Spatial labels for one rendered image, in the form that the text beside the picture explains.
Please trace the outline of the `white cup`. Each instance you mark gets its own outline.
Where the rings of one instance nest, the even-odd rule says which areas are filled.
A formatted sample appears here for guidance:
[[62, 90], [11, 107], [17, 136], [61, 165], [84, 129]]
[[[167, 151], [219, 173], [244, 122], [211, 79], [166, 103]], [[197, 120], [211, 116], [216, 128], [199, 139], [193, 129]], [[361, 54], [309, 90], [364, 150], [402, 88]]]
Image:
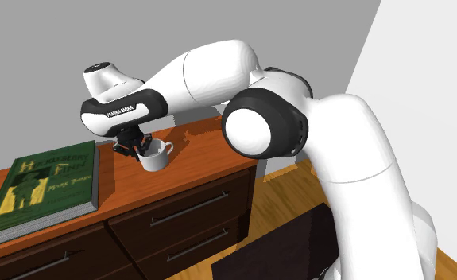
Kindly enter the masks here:
[[160, 139], [154, 138], [144, 154], [138, 157], [144, 170], [156, 172], [168, 165], [168, 156], [173, 149], [174, 145], [172, 142], [163, 142]]

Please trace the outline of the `dark robot stand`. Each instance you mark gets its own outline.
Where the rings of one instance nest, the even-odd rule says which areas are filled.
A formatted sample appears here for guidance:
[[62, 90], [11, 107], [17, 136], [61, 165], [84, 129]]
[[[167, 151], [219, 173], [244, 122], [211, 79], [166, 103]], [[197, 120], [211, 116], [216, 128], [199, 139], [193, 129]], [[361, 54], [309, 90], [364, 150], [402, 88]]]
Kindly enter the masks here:
[[339, 257], [331, 209], [319, 204], [211, 265], [213, 280], [313, 280]]

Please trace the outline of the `green hardcover book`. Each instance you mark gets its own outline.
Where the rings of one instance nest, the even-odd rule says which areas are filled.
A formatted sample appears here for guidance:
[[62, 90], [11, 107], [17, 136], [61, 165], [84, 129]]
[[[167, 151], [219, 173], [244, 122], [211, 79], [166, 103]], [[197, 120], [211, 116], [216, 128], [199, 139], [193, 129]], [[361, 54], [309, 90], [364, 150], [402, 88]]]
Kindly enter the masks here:
[[0, 188], [0, 244], [98, 209], [95, 141], [17, 158]]

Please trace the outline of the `brown wooden chest of drawers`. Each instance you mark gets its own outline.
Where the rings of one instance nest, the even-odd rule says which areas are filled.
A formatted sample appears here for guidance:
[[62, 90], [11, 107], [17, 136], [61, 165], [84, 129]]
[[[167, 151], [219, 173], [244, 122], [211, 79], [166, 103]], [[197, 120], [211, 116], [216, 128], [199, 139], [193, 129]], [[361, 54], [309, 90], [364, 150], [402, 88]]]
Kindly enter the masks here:
[[98, 210], [0, 244], [0, 280], [165, 280], [244, 240], [257, 162], [220, 118], [155, 137], [174, 145], [157, 172], [102, 144]]

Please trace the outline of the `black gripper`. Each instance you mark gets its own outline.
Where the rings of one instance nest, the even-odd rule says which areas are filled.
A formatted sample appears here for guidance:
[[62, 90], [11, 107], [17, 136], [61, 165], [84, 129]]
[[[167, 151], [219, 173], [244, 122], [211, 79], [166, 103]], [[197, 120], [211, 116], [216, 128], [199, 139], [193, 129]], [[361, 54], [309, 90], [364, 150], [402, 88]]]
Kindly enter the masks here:
[[139, 156], [145, 154], [153, 140], [151, 134], [143, 134], [138, 125], [121, 129], [117, 134], [117, 141], [112, 149], [126, 157], [132, 157], [140, 161]]

